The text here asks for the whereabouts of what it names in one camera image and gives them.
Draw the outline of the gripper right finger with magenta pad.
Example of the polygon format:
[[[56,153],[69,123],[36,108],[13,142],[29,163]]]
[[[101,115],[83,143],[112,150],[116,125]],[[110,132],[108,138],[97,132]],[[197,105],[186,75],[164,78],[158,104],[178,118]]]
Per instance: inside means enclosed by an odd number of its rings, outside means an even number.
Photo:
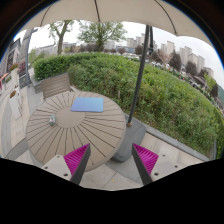
[[[148,185],[180,168],[179,165],[135,143],[132,144],[132,155],[143,185]]]

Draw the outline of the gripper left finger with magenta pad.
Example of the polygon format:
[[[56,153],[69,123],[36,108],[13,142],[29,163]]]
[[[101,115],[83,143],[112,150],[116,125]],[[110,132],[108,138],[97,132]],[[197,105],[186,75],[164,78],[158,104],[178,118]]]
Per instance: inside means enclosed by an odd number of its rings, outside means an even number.
[[[91,147],[86,144],[65,156],[55,155],[42,169],[79,185],[90,155]]]

